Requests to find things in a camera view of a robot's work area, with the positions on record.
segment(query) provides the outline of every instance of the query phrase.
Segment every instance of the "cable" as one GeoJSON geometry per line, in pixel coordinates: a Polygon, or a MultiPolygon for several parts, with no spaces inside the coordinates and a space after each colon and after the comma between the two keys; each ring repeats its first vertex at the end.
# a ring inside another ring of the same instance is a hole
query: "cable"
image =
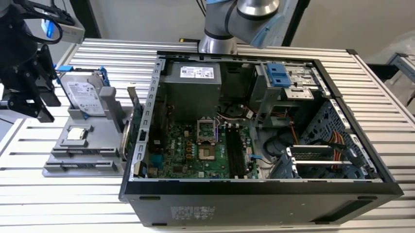
{"type": "MultiPolygon", "coordinates": [[[[338,137],[340,137],[340,142],[342,142],[342,144],[345,145],[345,139],[344,139],[344,136],[340,132],[336,131],[336,133],[338,134],[338,137]]],[[[341,161],[341,157],[342,157],[342,153],[338,152],[338,161],[341,161]]]]}
{"type": "Polygon", "coordinates": [[[203,0],[201,0],[201,4],[202,4],[205,12],[207,12],[206,5],[203,4],[203,0]]]}
{"type": "Polygon", "coordinates": [[[218,124],[217,124],[217,127],[219,127],[219,125],[221,125],[221,120],[215,117],[215,122],[219,122],[218,124]]]}
{"type": "Polygon", "coordinates": [[[225,115],[222,115],[222,113],[218,113],[218,115],[226,119],[226,120],[245,120],[246,118],[241,118],[241,117],[227,117],[225,115]]]}
{"type": "Polygon", "coordinates": [[[290,128],[291,128],[291,134],[293,134],[293,138],[294,138],[295,145],[298,145],[298,144],[299,144],[299,141],[298,141],[297,132],[294,131],[293,123],[290,123],[290,128]]]}
{"type": "Polygon", "coordinates": [[[270,156],[273,156],[273,157],[281,157],[281,156],[282,156],[282,153],[274,153],[274,152],[270,152],[270,151],[269,151],[269,144],[270,144],[274,140],[278,139],[279,142],[281,142],[281,144],[282,144],[283,146],[286,146],[286,147],[290,147],[290,146],[293,145],[293,143],[287,142],[283,138],[281,138],[281,135],[282,135],[286,131],[289,131],[289,130],[290,130],[290,127],[283,127],[283,128],[281,128],[281,129],[278,130],[278,132],[277,132],[277,135],[271,136],[271,137],[266,140],[266,142],[265,142],[265,144],[263,144],[263,146],[262,146],[265,152],[266,152],[270,156]]]}
{"type": "Polygon", "coordinates": [[[29,1],[21,1],[19,4],[29,11],[27,17],[25,17],[23,19],[37,19],[37,18],[39,18],[39,19],[49,20],[51,23],[54,23],[54,25],[57,26],[58,31],[59,31],[59,37],[55,40],[42,39],[42,38],[34,36],[29,32],[23,33],[23,35],[26,37],[29,37],[29,39],[31,39],[33,41],[35,41],[35,42],[38,42],[41,44],[49,44],[49,45],[58,44],[61,42],[61,40],[63,39],[63,36],[65,36],[65,30],[63,30],[62,26],[59,25],[59,23],[55,21],[55,19],[50,15],[46,15],[46,14],[38,12],[35,10],[35,7],[33,6],[33,4],[29,1]]]}
{"type": "Polygon", "coordinates": [[[67,4],[66,4],[66,0],[63,0],[63,3],[65,3],[65,9],[66,9],[66,11],[69,11],[69,9],[67,9],[67,4]]]}
{"type": "Polygon", "coordinates": [[[202,7],[202,5],[201,5],[201,3],[199,3],[198,0],[197,0],[197,3],[198,3],[198,5],[199,5],[199,9],[201,9],[201,11],[202,11],[203,16],[207,17],[207,14],[206,14],[206,12],[203,11],[203,7],[202,7]]]}
{"type": "Polygon", "coordinates": [[[274,165],[274,163],[269,163],[266,160],[263,160],[263,159],[259,159],[259,160],[262,160],[266,164],[269,164],[269,165],[274,165]]]}

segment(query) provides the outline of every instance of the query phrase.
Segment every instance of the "slotted aluminum surface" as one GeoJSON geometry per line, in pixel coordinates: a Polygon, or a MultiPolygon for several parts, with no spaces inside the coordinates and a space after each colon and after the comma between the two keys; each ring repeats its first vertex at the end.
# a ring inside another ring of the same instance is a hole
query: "slotted aluminum surface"
{"type": "MultiPolygon", "coordinates": [[[[131,104],[127,83],[135,82],[145,102],[158,50],[197,51],[194,43],[143,43],[87,39],[70,49],[62,64],[97,68],[105,65],[123,104],[131,104]]],[[[197,227],[150,229],[139,223],[133,208],[118,200],[122,178],[45,178],[42,167],[67,121],[69,100],[61,88],[63,107],[50,108],[54,123],[19,120],[0,148],[0,232],[415,232],[415,125],[414,118],[374,78],[358,56],[345,50],[239,46],[242,55],[321,59],[356,117],[372,139],[405,196],[342,226],[281,228],[197,227]]]]}

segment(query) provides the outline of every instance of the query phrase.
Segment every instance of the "black cable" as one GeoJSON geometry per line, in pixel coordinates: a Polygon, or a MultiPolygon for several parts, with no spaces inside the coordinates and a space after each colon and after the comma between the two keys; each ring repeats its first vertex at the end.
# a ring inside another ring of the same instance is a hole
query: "black cable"
{"type": "Polygon", "coordinates": [[[11,121],[9,121],[9,120],[5,120],[3,118],[0,118],[0,120],[3,120],[3,121],[7,122],[7,123],[15,124],[14,122],[11,122],[11,121]]]}
{"type": "Polygon", "coordinates": [[[203,4],[203,0],[201,0],[201,4],[202,4],[205,12],[207,12],[206,5],[203,4]]]}
{"type": "Polygon", "coordinates": [[[206,12],[203,11],[203,7],[202,7],[202,5],[201,5],[201,3],[199,3],[198,0],[197,0],[197,3],[198,3],[198,5],[199,5],[199,9],[201,9],[201,11],[202,11],[203,16],[207,17],[207,14],[206,14],[206,12]]]}
{"type": "Polygon", "coordinates": [[[65,9],[66,9],[66,11],[69,12],[66,0],[63,0],[63,4],[65,4],[65,9]]]}
{"type": "Polygon", "coordinates": [[[35,42],[38,42],[41,44],[50,44],[50,45],[58,44],[61,42],[61,40],[63,39],[63,36],[65,36],[65,30],[63,30],[62,26],[59,25],[59,23],[55,21],[55,19],[50,15],[46,15],[46,14],[38,12],[29,1],[21,1],[19,4],[29,11],[29,15],[26,15],[26,17],[23,19],[37,19],[37,18],[39,18],[39,19],[49,20],[51,23],[55,24],[55,26],[58,28],[58,31],[59,31],[59,37],[58,37],[57,40],[42,39],[42,38],[34,36],[29,32],[23,33],[23,35],[26,37],[29,37],[29,39],[31,39],[33,41],[35,41],[35,42]]]}
{"type": "Polygon", "coordinates": [[[282,153],[274,153],[274,152],[270,152],[270,151],[269,151],[269,144],[270,144],[271,142],[274,142],[274,141],[278,139],[279,142],[281,142],[281,144],[283,144],[285,147],[290,147],[290,146],[293,146],[293,144],[294,144],[294,143],[290,143],[290,142],[287,142],[287,140],[285,140],[285,139],[281,138],[281,135],[282,135],[286,131],[290,131],[290,130],[291,130],[290,127],[283,127],[283,128],[281,128],[281,129],[278,130],[278,132],[277,132],[277,135],[271,136],[271,137],[267,139],[267,141],[265,142],[263,146],[262,146],[265,152],[266,152],[269,155],[271,155],[273,157],[281,157],[281,156],[282,156],[282,153]]]}
{"type": "Polygon", "coordinates": [[[259,159],[259,160],[262,160],[266,164],[270,164],[270,165],[274,165],[274,163],[269,163],[266,160],[263,160],[263,159],[259,159]]]}

